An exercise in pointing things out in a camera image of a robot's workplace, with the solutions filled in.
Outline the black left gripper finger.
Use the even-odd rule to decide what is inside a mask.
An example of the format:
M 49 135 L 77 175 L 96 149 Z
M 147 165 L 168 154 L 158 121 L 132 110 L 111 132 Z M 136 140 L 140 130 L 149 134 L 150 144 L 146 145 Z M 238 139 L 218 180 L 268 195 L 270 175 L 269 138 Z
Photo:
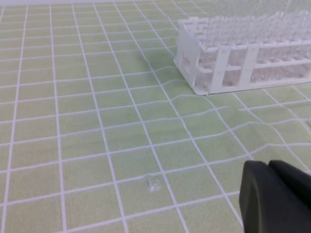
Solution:
M 311 177 L 281 160 L 246 161 L 239 205 L 246 233 L 309 233 Z

